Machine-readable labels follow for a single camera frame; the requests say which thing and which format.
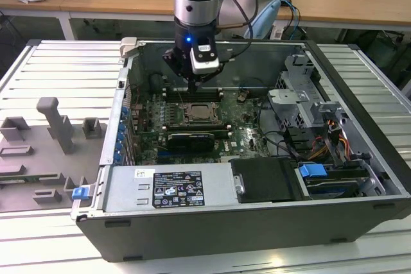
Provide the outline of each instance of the slotted metal surface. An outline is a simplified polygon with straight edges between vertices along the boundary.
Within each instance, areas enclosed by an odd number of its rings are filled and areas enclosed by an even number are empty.
[[[30,47],[0,93],[0,121],[23,116],[47,124],[36,110],[42,96],[58,98],[58,110],[73,124],[85,117],[108,123],[119,70],[119,42],[50,41]]]
[[[97,43],[43,41],[37,49],[88,50],[95,47],[97,50],[111,50],[117,49],[118,44],[119,42],[109,41]],[[344,46],[321,46],[321,48],[325,49],[325,53],[331,54],[328,55],[330,57],[333,53],[339,54],[339,56],[346,53],[354,54],[348,47]],[[377,74],[367,67],[365,62],[359,58],[350,58],[350,60],[356,61],[357,64],[339,65],[337,69],[340,73],[371,72],[378,80]],[[120,65],[95,63],[74,65],[22,63],[15,72],[16,74],[24,72],[46,74],[52,72],[56,76],[59,72],[69,72],[73,73],[74,76],[74,73],[79,71],[85,73],[117,73],[120,67]],[[375,80],[370,74],[364,76]],[[345,76],[345,78],[350,80],[351,75]],[[96,109],[91,107],[99,107],[102,110],[109,109],[114,95],[114,88],[110,87],[84,87],[75,88],[75,90],[73,88],[26,88],[15,90],[0,84],[0,89],[2,88],[0,110],[8,113],[16,112],[15,116],[19,115],[21,110],[31,113],[30,110],[35,109],[37,100],[41,96],[58,96],[59,107],[69,113],[72,110],[73,112],[76,110],[77,113],[83,110],[84,115],[90,113],[95,116]],[[324,88],[329,96],[333,98],[333,93],[327,85],[324,85]],[[384,83],[368,87],[353,85],[351,90],[365,104],[364,106],[385,106],[387,104],[398,104],[399,101],[393,95],[394,91]],[[411,117],[407,110],[396,113],[387,113],[380,110],[372,113],[372,116],[389,137],[401,137],[411,129]],[[30,120],[28,122],[36,123],[36,121],[44,122],[44,120]],[[411,157],[411,146],[398,148],[398,151],[404,158]],[[0,272],[2,274],[54,274],[75,273],[80,270],[85,273],[111,274],[411,273],[411,216],[403,220],[387,221],[353,243],[113,264],[105,262],[101,258],[97,249],[93,247],[91,242],[75,225],[75,222],[71,220],[69,212],[70,209],[58,209],[50,211],[47,216],[39,213],[24,216],[9,213],[6,218],[4,215],[0,215]],[[201,230],[195,230],[194,228],[194,232],[188,233],[187,238],[182,239],[181,243],[175,243],[176,249],[179,248],[179,245],[201,245],[202,243],[196,242],[196,232],[201,232]]]
[[[411,167],[411,104],[360,51],[345,45],[319,46],[345,83]],[[321,85],[337,101],[325,79]]]

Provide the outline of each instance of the floor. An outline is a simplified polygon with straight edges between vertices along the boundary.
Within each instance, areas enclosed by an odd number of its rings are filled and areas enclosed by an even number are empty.
[[[0,76],[11,66],[28,39],[64,40],[57,19],[45,17],[10,17],[17,33],[8,21],[3,21],[0,28]],[[153,21],[112,21],[72,19],[72,27],[79,40],[119,40],[122,37],[140,37],[145,39],[172,39],[174,29],[172,22]],[[334,44],[339,30],[326,28],[306,29],[307,37],[321,44]],[[363,51],[399,86],[409,79],[411,35],[406,34],[402,43],[395,42],[395,35],[390,38],[378,35],[375,31],[351,30],[345,42],[359,45]]]

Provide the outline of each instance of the yellow wire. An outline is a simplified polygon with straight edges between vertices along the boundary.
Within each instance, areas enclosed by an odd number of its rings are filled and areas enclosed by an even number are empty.
[[[324,146],[321,149],[319,149],[316,153],[314,153],[312,156],[310,156],[308,159],[312,160],[313,158],[318,157],[319,155],[323,154],[327,150],[328,150],[327,146]]]

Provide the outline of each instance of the white table leg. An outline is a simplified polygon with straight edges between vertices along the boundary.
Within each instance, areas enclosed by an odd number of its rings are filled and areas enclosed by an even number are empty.
[[[71,27],[70,15],[68,12],[61,12],[57,17],[63,30],[64,38],[66,40],[77,40],[77,35]]]

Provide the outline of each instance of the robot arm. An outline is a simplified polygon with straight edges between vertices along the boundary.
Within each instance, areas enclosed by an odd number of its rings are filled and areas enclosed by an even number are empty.
[[[188,81],[190,92],[205,75],[220,69],[215,42],[218,9],[219,0],[174,0],[175,47],[163,58]]]
[[[223,24],[235,21],[238,25],[239,20],[242,19],[243,22],[243,17],[238,9],[233,10],[231,0],[224,0],[221,6],[219,2],[220,0],[175,0],[175,47],[165,52],[163,58],[175,74],[188,82],[191,93],[196,91],[200,83],[220,74],[224,64],[232,58],[230,53],[217,53],[215,36],[218,33],[218,19],[221,16],[220,22],[223,18]],[[238,2],[246,8],[247,16],[252,16],[256,7],[255,0]]]

